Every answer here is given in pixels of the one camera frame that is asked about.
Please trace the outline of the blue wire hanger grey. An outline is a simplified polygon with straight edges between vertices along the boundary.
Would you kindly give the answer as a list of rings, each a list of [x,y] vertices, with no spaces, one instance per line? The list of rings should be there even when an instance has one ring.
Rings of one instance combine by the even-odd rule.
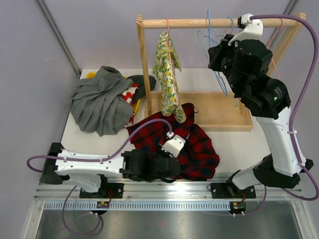
[[[215,74],[215,77],[217,79],[217,82],[222,90],[222,92],[224,93],[224,95],[230,100],[231,104],[234,106],[234,107],[237,107],[238,104],[239,104],[239,101],[236,100],[236,102],[234,102],[231,98],[231,96],[229,95],[228,91],[227,91],[227,87],[226,87],[226,84],[223,80],[223,78],[221,77],[220,73],[219,72],[214,72]]]

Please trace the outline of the blue wire hanger plaid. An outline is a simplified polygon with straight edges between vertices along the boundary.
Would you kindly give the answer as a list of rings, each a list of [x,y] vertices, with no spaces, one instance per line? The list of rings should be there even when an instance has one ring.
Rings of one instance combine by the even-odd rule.
[[[197,38],[198,41],[200,43],[200,46],[207,58],[208,61],[210,61],[209,58],[209,53],[208,53],[208,49],[214,46],[217,46],[220,44],[220,40],[223,37],[223,35],[220,34],[216,34],[216,32],[214,31],[214,29],[211,27],[211,14],[210,14],[210,9],[207,10],[207,17],[206,20],[208,22],[208,27],[207,27],[207,33],[203,33],[200,29],[197,30]],[[201,38],[207,38],[208,40],[208,47],[207,45],[204,45],[203,41],[201,40]]]

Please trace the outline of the lemon print skirt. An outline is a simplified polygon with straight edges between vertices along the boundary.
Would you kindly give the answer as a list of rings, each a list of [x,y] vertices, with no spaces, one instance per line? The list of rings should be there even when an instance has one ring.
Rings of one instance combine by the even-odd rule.
[[[161,113],[164,116],[174,115],[178,123],[184,123],[186,114],[179,100],[176,69],[182,71],[176,49],[169,33],[163,31],[158,38],[156,59],[152,70],[161,86]]]

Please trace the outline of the dark grey dotted skirt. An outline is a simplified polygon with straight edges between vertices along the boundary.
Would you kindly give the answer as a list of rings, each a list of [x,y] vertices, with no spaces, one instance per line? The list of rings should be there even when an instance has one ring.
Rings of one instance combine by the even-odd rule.
[[[135,91],[133,96],[133,103],[136,103],[139,99],[146,95],[144,76],[143,75],[132,75],[129,76],[128,79],[131,79],[134,83],[138,84],[138,88]],[[149,76],[150,81],[150,90],[153,91],[156,86],[156,79],[154,76]]]

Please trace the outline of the red plaid skirt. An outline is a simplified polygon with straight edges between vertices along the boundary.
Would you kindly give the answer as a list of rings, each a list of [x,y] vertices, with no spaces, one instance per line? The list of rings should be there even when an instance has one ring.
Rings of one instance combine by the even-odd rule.
[[[194,105],[185,103],[182,108],[186,115],[184,123],[177,122],[174,115],[166,117],[161,112],[157,112],[137,124],[127,127],[127,130],[129,134],[132,134],[140,125],[150,120],[164,119],[168,121],[174,134],[185,139],[184,147],[177,157],[181,165],[181,173],[176,179],[206,181],[213,178],[220,158],[212,146],[211,139],[199,125],[194,123]],[[168,131],[169,127],[165,123],[153,122],[140,129],[130,142],[136,149],[156,153],[167,141]]]

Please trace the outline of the red floral white skirt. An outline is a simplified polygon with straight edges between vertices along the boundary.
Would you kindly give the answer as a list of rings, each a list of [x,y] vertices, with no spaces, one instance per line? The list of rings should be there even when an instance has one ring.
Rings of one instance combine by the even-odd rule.
[[[125,90],[122,94],[121,97],[127,102],[129,103],[132,107],[133,107],[133,97],[137,91],[137,89],[139,88],[139,85],[137,83],[133,83],[131,87],[129,87],[127,90]],[[134,109],[133,109],[133,113],[130,117],[129,122],[127,123],[126,126],[131,126],[134,124],[134,117],[135,117],[135,113],[134,113]]]

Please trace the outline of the grey pleated skirt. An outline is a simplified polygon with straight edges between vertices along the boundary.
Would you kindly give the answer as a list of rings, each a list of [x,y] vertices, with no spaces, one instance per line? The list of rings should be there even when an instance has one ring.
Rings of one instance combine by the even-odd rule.
[[[133,85],[115,68],[102,66],[96,75],[80,79],[72,94],[71,114],[81,131],[116,135],[129,122],[133,107],[121,94]]]

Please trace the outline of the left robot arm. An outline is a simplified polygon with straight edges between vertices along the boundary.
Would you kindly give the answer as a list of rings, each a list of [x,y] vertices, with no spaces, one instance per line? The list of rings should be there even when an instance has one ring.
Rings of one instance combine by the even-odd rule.
[[[76,153],[54,143],[39,181],[48,185],[75,185],[97,198],[106,196],[109,177],[171,183],[180,174],[177,157],[183,147],[182,142],[169,140],[155,153],[133,149],[112,156]]]

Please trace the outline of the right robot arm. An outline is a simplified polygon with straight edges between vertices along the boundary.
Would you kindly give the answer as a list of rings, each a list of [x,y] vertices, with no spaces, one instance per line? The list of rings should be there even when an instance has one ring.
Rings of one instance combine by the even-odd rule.
[[[235,198],[258,184],[295,188],[301,180],[299,174],[314,164],[301,152],[295,152],[299,145],[291,141],[291,100],[287,87],[267,75],[272,51],[260,40],[239,41],[227,34],[218,45],[208,49],[208,54],[208,67],[224,74],[234,97],[240,99],[260,124],[270,150],[259,163],[238,170],[228,178],[227,194]]]

